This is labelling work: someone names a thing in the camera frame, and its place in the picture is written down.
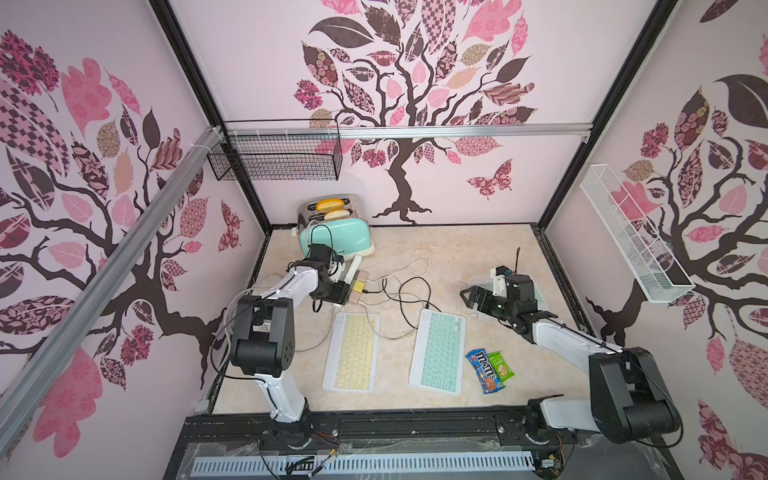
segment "keyboard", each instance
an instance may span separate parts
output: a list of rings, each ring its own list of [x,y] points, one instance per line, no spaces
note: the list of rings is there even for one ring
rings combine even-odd
[[[381,316],[338,312],[333,319],[331,346],[323,375],[323,390],[372,392],[376,377]]]
[[[411,361],[411,385],[458,395],[462,392],[462,357],[467,320],[423,309]]]

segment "mint green keyboard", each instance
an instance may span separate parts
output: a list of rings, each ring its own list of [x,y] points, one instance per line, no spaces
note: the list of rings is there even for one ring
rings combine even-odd
[[[458,395],[466,319],[423,309],[413,350],[411,385]]]

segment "snack package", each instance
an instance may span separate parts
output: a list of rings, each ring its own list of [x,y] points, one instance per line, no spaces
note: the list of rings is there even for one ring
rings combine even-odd
[[[467,353],[467,360],[475,367],[478,379],[480,379],[482,384],[483,393],[493,393],[504,388],[504,384],[496,375],[496,371],[493,369],[485,349],[472,350],[470,353]]]
[[[506,382],[508,379],[515,376],[515,373],[509,369],[509,366],[502,358],[501,352],[493,352],[488,354],[488,359],[491,360],[491,365],[496,371],[496,375],[502,382]]]

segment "green snack package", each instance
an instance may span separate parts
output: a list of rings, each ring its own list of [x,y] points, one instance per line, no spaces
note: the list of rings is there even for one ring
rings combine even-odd
[[[515,373],[509,369],[507,363],[502,358],[501,352],[489,353],[488,359],[491,360],[491,365],[493,365],[493,369],[496,370],[496,375],[498,375],[498,378],[502,382],[506,382],[507,379],[515,376]]]

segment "yellow keyboard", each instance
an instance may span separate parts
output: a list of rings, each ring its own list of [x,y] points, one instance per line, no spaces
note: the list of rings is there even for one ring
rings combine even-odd
[[[380,316],[339,312],[333,320],[323,389],[372,392],[376,377],[376,350]]]

